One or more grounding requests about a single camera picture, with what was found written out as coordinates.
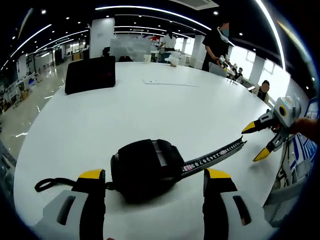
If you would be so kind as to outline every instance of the cup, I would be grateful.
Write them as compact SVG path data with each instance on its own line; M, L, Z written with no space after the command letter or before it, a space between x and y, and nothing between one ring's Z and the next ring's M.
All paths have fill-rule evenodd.
M151 61L151 55L145 54L145 55L143 55L143 56L144 56L144 63L146 63L146 64L150 63L150 61Z

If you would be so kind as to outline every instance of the black wrist strap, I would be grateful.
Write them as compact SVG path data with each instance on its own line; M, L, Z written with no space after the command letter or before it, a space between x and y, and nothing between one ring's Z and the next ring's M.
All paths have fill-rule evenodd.
M63 177L46 178L38 182L34 186L34 189L39 193L53 187L54 185L63 184L73 187L75 183L75 181Z

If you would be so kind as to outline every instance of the glossy floor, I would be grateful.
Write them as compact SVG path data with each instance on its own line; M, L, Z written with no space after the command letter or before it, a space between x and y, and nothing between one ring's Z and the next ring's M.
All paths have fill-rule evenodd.
M29 97L17 106L11 106L0 116L0 140L16 160L34 120L55 92L65 84L69 63L67 61L42 70L37 78L40 82L32 87Z

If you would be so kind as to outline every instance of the white round table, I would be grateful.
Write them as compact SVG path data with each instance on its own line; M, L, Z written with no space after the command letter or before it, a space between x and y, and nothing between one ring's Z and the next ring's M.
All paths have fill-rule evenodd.
M62 87L31 126L20 151L14 179L15 207L29 226L43 208L68 186L36 192L46 178L76 180L83 172L105 169L121 147L144 139L175 145L184 161L223 147L239 137L268 106L242 85L198 69L161 63L116 63L116 85L65 95ZM231 175L238 190L261 206L273 186L282 151L253 162L274 137L265 129L247 134L248 142L212 166ZM203 181L199 172L162 196L125 204L120 193L106 191L104 238L203 239Z

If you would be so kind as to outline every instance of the black shirt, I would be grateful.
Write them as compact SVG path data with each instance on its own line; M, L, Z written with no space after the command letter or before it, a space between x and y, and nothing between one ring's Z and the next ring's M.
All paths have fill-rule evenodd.
M217 28L212 29L207 36L205 36L203 42L205 46L208 46L212 53L217 57L220 58L221 55L227 55L228 49L229 49L229 43L223 41L220 38L220 34L217 30ZM208 62L212 62L213 59L209 55L209 53L206 53L205 60Z
M267 96L267 93L266 92L263 92L261 90L261 87L259 87L259 92L257 94L258 98L260 98L262 101L264 101L266 99L266 96Z
M236 72L234 77L235 77L235 79L238 79L238 78L240 78L241 76L243 76L242 73Z

